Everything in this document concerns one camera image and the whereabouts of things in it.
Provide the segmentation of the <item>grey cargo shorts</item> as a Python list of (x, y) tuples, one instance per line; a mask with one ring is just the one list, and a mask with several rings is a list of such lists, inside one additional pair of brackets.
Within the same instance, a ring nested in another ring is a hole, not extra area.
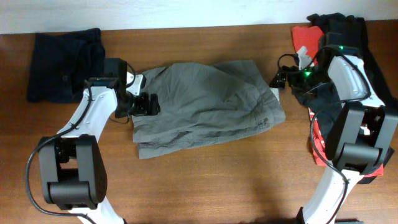
[(285, 121), (253, 60), (174, 63), (143, 74), (160, 112), (132, 119), (140, 159), (247, 138)]

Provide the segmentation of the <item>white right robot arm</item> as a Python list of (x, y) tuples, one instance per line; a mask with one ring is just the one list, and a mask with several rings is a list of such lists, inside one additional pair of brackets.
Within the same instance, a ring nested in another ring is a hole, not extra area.
[(366, 175), (384, 165), (397, 127), (397, 106), (382, 75), (370, 78), (366, 62), (356, 47), (325, 45), (313, 58), (301, 48), (292, 55), (295, 65), (278, 65), (271, 82), (288, 84), (302, 96), (319, 97), (330, 84), (338, 95), (313, 115), (310, 131), (322, 112), (339, 109), (325, 141), (325, 152), (316, 155), (326, 165), (312, 198), (300, 208), (296, 223), (335, 223), (348, 194)]

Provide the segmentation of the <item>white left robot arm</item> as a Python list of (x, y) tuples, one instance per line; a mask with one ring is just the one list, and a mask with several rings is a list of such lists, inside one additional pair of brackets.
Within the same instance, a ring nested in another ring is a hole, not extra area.
[(44, 200), (56, 205), (61, 217), (83, 223), (125, 223), (106, 197), (107, 174), (98, 141), (111, 114), (117, 118), (157, 114), (154, 96), (141, 90), (146, 78), (91, 78), (69, 122), (54, 136), (43, 137), (39, 157)]

